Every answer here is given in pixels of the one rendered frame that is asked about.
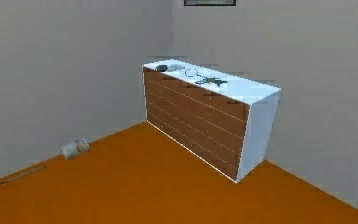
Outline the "thin grey stick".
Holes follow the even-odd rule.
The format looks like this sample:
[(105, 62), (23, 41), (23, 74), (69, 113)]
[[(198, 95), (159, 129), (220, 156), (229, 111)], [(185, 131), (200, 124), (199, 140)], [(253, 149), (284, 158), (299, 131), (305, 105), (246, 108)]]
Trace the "thin grey stick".
[(43, 165), (43, 166), (40, 166), (40, 167), (30, 169), (29, 171), (25, 171), (25, 172), (23, 172), (21, 174), (14, 175), (13, 177), (10, 177), (10, 178), (8, 178), (6, 180), (0, 181), (0, 186), (3, 186), (8, 182), (11, 182), (11, 181), (13, 181), (15, 179), (27, 176), (27, 175), (32, 174), (32, 173), (35, 173), (35, 172), (40, 171), (40, 170), (42, 170), (44, 168), (47, 168), (47, 167), (48, 167), (47, 165)]

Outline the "white and brown chest of drawers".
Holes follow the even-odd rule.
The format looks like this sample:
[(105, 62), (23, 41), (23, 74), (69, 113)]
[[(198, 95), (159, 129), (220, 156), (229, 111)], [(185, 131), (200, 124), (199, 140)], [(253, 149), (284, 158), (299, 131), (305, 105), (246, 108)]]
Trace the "white and brown chest of drawers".
[[(174, 59), (142, 69), (148, 123), (235, 183), (264, 160), (279, 87)], [(204, 77), (228, 83), (195, 84)]]

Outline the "white crumpled cloth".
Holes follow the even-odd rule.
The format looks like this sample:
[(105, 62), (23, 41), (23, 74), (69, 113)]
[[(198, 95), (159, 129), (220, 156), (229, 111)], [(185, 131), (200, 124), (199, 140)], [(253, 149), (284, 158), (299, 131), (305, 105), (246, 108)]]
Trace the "white crumpled cloth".
[(78, 139), (68, 144), (63, 145), (60, 148), (60, 153), (63, 155), (65, 160), (72, 159), (82, 152), (88, 152), (90, 145), (85, 139)]

